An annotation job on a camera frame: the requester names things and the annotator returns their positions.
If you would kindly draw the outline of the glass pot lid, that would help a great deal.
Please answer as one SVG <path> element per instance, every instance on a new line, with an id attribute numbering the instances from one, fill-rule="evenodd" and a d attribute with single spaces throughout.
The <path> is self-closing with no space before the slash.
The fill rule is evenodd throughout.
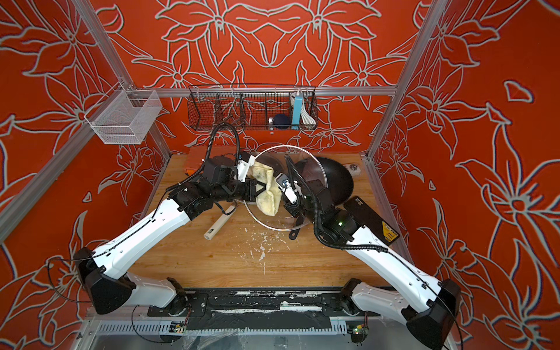
<path id="1" fill-rule="evenodd" d="M 278 230 L 290 232 L 293 230 L 301 229 L 307 224 L 311 223 L 306 217 L 295 218 L 286 210 L 286 203 L 290 202 L 295 204 L 299 195 L 301 194 L 301 186 L 305 184 L 303 179 L 298 181 L 293 180 L 293 175 L 299 175 L 293 165 L 300 160 L 305 160 L 312 157 L 317 159 L 309 151 L 292 145 L 278 145 L 268 148 L 257 155 L 249 156 L 247 162 L 240 162 L 239 167 L 243 170 L 246 179 L 253 179 L 250 175 L 250 169 L 255 162 L 260 162 L 274 169 L 275 181 L 282 192 L 280 207 L 278 213 L 274 217 L 263 214 L 256 203 L 249 203 L 244 201 L 245 207 L 248 209 L 249 214 L 253 219 L 270 230 Z"/>

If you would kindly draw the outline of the yellow cloth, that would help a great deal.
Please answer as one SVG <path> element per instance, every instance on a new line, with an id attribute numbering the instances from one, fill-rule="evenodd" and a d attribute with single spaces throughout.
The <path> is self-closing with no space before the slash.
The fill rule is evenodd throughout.
<path id="1" fill-rule="evenodd" d="M 274 169 L 270 166 L 255 162 L 250 169 L 250 175 L 264 185 L 256 185 L 257 191 L 262 192 L 257 195 L 255 203 L 259 210 L 270 217 L 274 217 L 279 210 L 282 192 L 275 181 Z"/>

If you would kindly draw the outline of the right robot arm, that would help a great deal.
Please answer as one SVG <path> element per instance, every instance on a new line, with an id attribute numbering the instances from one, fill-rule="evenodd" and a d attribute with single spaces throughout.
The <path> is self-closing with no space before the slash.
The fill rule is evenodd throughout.
<path id="1" fill-rule="evenodd" d="M 300 188 L 298 208 L 311 220 L 317 240 L 360 259 L 394 289 L 390 292 L 353 279 L 343 294 L 360 311 L 404 324 L 427 348 L 444 349 L 448 335 L 458 326 L 460 286 L 426 274 L 389 248 L 365 224 L 364 217 L 373 210 L 360 198 L 352 198 L 356 204 L 352 211 L 335 207 L 322 182 L 305 180 L 293 160 L 289 156 L 285 160 L 285 184 L 291 190 Z"/>

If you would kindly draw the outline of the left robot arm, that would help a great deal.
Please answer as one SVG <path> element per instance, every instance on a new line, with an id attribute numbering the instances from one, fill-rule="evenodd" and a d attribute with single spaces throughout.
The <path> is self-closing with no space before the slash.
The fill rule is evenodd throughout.
<path id="1" fill-rule="evenodd" d="M 130 273 L 130 267 L 176 229 L 192 222 L 221 201 L 252 201 L 265 183 L 250 179 L 256 158 L 236 147 L 234 157 L 211 156 L 207 146 L 202 165 L 188 178 L 166 189 L 157 208 L 118 237 L 96 249 L 80 249 L 73 257 L 78 275 L 96 313 L 110 314 L 123 306 L 153 306 L 172 316 L 189 306 L 181 284 Z"/>

